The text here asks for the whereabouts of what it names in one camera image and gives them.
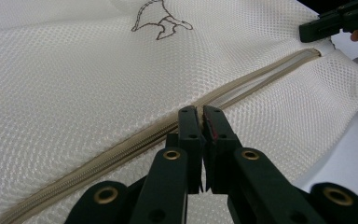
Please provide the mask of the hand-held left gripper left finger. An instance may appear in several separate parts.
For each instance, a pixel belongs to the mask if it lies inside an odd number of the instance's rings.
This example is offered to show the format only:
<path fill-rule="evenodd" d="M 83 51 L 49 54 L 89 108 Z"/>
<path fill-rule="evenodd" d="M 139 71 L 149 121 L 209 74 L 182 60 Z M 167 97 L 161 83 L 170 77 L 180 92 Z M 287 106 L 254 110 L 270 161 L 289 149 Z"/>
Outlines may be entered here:
<path fill-rule="evenodd" d="M 187 154 L 189 194 L 198 194 L 203 191 L 201 173 L 204 143 L 197 108 L 193 105 L 183 107 L 178 111 L 178 132 L 168 134 L 166 146 L 181 148 Z"/>

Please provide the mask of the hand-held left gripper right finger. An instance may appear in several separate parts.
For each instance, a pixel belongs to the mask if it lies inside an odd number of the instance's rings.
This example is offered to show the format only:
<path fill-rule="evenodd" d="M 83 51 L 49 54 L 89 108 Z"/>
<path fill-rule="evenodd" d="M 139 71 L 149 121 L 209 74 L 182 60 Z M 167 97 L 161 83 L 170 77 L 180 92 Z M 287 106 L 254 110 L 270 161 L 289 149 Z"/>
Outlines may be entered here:
<path fill-rule="evenodd" d="M 202 133 L 206 140 L 203 150 L 206 189 L 213 194 L 228 194 L 232 179 L 232 155 L 241 142 L 220 108 L 205 105 L 202 119 Z"/>

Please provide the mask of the cream mesh laundry bag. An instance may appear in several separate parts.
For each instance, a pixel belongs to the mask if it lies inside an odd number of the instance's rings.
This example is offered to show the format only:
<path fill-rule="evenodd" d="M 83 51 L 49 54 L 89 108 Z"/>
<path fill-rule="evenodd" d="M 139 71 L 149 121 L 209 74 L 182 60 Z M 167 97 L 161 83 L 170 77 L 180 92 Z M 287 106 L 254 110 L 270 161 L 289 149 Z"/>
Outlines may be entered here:
<path fill-rule="evenodd" d="M 62 224 L 93 183 L 148 172 L 214 105 L 296 180 L 358 111 L 358 65 L 302 43 L 297 0 L 0 0 L 0 224 Z"/>

